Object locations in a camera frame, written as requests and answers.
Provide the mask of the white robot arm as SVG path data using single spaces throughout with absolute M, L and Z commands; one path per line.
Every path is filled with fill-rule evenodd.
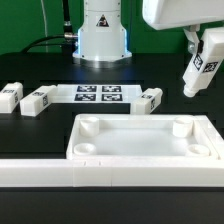
M 109 68 L 129 61 L 127 32 L 121 24 L 122 0 L 83 0 L 84 22 L 79 28 L 73 61 L 95 68 Z M 224 0 L 143 0 L 144 21 L 156 30 L 184 27 L 185 35 L 199 49 L 196 32 L 203 23 L 224 20 Z

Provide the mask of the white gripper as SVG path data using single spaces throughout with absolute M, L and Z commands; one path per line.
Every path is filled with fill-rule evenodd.
M 199 24 L 224 20 L 224 0 L 143 0 L 142 16 L 156 30 L 184 27 L 188 51 L 197 54 Z

